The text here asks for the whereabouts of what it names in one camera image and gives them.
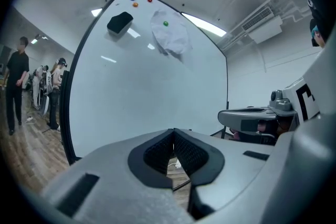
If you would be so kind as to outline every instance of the whiteboard eraser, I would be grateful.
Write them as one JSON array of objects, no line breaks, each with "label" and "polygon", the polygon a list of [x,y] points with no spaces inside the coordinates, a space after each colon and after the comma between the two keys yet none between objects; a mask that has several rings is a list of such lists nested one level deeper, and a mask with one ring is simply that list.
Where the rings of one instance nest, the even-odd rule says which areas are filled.
[{"label": "whiteboard eraser", "polygon": [[110,19],[109,23],[107,24],[107,29],[111,34],[118,36],[129,28],[132,21],[132,15],[127,12],[123,12],[117,16],[113,16]]}]

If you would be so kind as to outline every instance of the ceiling light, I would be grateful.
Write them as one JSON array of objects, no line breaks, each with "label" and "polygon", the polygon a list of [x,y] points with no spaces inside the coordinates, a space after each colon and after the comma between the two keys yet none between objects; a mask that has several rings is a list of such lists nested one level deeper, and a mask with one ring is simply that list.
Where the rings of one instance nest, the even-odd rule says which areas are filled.
[{"label": "ceiling light", "polygon": [[102,10],[102,8],[98,8],[98,9],[92,10],[91,12],[92,12],[92,14],[93,14],[94,17],[97,17],[98,14],[101,12],[101,10]]},{"label": "ceiling light", "polygon": [[151,49],[151,50],[153,50],[153,49],[155,49],[155,47],[152,45],[152,44],[148,44],[148,46],[147,46],[149,49]]},{"label": "ceiling light", "polygon": [[107,57],[105,57],[105,56],[101,56],[101,58],[103,58],[103,59],[105,59],[105,60],[108,60],[108,61],[110,61],[110,62],[117,62],[117,61],[114,61],[113,59],[111,59],[111,58],[107,58]]},{"label": "ceiling light", "polygon": [[202,28],[204,30],[207,30],[209,32],[212,32],[220,37],[223,37],[226,34],[226,31],[218,28],[217,26],[214,26],[206,21],[203,21],[201,19],[198,19],[194,16],[191,16],[189,14],[182,13],[184,17],[186,17],[188,20],[190,20],[194,25],[196,25],[199,28]]},{"label": "ceiling light", "polygon": [[134,38],[140,37],[139,33],[136,32],[136,31],[134,31],[132,28],[129,28],[129,29],[127,30],[127,33],[130,34],[130,35],[131,35],[132,37],[134,37]]}]

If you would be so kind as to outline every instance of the air vent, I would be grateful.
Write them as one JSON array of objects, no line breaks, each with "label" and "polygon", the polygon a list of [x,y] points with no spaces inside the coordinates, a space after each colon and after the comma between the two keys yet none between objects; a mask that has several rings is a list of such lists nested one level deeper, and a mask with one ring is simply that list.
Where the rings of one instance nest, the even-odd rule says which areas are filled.
[{"label": "air vent", "polygon": [[250,32],[258,26],[264,24],[269,19],[274,18],[274,14],[270,8],[265,8],[255,16],[253,16],[250,20],[248,20],[245,24],[242,25],[244,31]]}]

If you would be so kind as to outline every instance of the white paper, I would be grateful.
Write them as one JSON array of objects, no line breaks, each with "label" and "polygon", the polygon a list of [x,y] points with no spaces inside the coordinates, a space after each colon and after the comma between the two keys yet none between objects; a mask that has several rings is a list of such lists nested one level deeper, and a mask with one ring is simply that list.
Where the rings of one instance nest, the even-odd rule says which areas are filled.
[{"label": "white paper", "polygon": [[177,12],[157,10],[152,19],[153,35],[159,45],[168,53],[183,54],[192,49],[184,18]]}]

